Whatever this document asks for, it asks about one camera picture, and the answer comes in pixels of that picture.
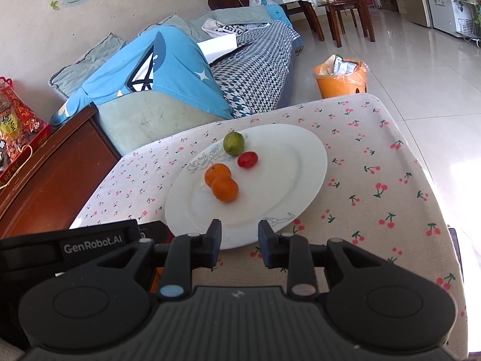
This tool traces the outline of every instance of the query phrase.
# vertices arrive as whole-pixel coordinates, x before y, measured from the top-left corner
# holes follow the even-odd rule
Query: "green fruit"
[[[241,133],[230,132],[224,137],[224,150],[231,156],[239,156],[244,150],[244,137]]]

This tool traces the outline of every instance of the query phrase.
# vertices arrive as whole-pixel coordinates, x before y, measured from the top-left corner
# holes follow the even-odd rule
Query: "trash can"
[[[332,72],[334,59],[331,57],[313,70],[314,78],[323,99],[356,93],[366,93],[367,65],[360,60],[343,59],[357,64],[352,73],[336,74]]]

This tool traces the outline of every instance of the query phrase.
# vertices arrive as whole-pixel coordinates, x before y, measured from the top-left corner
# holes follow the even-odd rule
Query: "small orange fruit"
[[[219,201],[232,202],[239,193],[239,186],[231,177],[216,177],[212,183],[212,192]]]
[[[216,177],[230,177],[231,175],[229,167],[218,162],[205,171],[204,181],[206,185],[212,187],[212,182]]]

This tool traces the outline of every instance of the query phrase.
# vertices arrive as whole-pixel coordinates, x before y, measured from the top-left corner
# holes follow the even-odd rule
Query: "white oval plate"
[[[228,155],[222,141],[199,153],[180,172],[170,188],[165,219],[175,236],[206,233],[213,218],[222,221],[221,250],[257,241],[260,220],[278,232],[306,210],[322,186],[327,154],[321,140],[294,125],[262,125],[240,131],[244,151],[254,151],[258,163],[240,168],[237,157]],[[204,182],[205,170],[214,163],[226,164],[239,185],[239,195],[223,203]]]

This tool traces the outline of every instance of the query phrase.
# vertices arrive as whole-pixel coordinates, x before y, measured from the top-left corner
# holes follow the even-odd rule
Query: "red cherry tomato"
[[[242,168],[252,168],[257,164],[259,156],[256,152],[244,152],[237,158],[237,164]]]

